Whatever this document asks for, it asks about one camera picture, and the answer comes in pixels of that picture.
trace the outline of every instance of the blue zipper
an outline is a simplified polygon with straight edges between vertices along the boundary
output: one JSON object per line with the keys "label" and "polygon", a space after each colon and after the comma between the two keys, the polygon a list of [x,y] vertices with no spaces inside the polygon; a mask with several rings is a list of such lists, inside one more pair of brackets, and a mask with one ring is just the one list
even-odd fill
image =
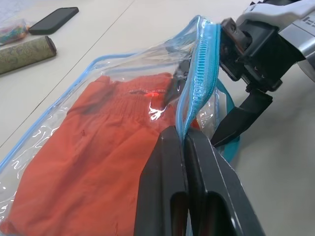
{"label": "blue zipper", "polygon": [[199,43],[196,48],[189,89],[187,119],[184,124],[182,139],[203,105],[210,99],[219,75],[221,26],[209,21],[203,23]]}

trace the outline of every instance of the clear plastic bag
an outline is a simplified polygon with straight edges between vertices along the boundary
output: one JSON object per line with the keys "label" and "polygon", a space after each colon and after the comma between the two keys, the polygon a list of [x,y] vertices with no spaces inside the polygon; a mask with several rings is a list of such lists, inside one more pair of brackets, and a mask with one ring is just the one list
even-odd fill
{"label": "clear plastic bag", "polygon": [[0,25],[0,46],[26,37],[29,26],[25,20],[5,22]]}

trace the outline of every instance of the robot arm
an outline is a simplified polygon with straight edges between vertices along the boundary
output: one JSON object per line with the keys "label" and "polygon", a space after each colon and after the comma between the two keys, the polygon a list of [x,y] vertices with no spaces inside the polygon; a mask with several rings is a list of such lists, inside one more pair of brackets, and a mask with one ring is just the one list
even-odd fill
{"label": "robot arm", "polygon": [[315,81],[315,1],[266,0],[234,22],[223,20],[220,66],[234,81],[243,79],[248,98],[220,123],[211,143],[227,144],[247,130],[272,102],[281,77],[298,63]]}

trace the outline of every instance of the orange shorts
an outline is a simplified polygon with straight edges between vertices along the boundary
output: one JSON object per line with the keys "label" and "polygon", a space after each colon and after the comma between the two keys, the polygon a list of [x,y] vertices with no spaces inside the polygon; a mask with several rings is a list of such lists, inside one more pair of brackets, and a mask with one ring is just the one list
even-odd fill
{"label": "orange shorts", "polygon": [[5,234],[132,236],[139,177],[162,130],[175,124],[162,112],[168,73],[84,90],[62,125],[26,168]]}

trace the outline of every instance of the white table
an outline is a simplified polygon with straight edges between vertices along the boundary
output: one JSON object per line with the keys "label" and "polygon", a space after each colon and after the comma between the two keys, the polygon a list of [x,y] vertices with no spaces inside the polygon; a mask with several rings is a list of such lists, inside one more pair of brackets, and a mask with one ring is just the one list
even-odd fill
{"label": "white table", "polygon": [[[100,2],[79,1],[73,5],[79,8],[79,4],[88,5],[86,10],[83,6],[80,8],[80,14],[85,14],[85,11],[93,12],[92,9],[98,11]],[[116,11],[116,18],[111,18],[111,22],[114,22],[130,3],[126,0],[119,3],[110,1],[102,11],[110,14]],[[1,129],[6,130],[3,134],[1,132],[0,140],[4,142],[10,136],[0,148],[0,156],[4,157],[11,150],[24,132],[93,59],[105,54],[134,51],[164,41],[180,31],[196,14],[208,16],[214,22],[220,22],[226,17],[235,19],[249,3],[250,0],[136,0],[103,36],[109,24],[102,32],[96,27],[91,29],[86,34],[87,37],[94,37],[94,42],[89,41],[89,47],[76,43],[74,39],[77,37],[69,39],[66,45],[61,43],[67,32],[65,29],[78,27],[75,20],[79,21],[79,15],[75,16],[72,22],[52,35],[59,51],[55,60],[0,78],[0,98],[5,98],[5,101],[0,100],[0,111],[5,111],[7,117],[6,120],[0,118]],[[42,13],[41,17],[57,7]],[[86,13],[82,24],[87,18],[89,16]],[[101,21],[107,24],[110,20]],[[87,28],[93,27],[95,22],[91,20],[85,25]],[[82,50],[81,56],[76,59],[68,55],[77,53],[78,47],[73,44],[86,46],[85,52]],[[59,67],[66,68],[63,73],[55,75]],[[244,82],[233,82],[224,73],[220,73],[220,78],[236,104],[240,105],[246,98]],[[10,92],[4,96],[2,91]],[[283,77],[283,85],[272,95],[274,102],[242,135],[241,150],[233,165],[266,235],[314,236],[315,84],[298,66],[294,66]]]}

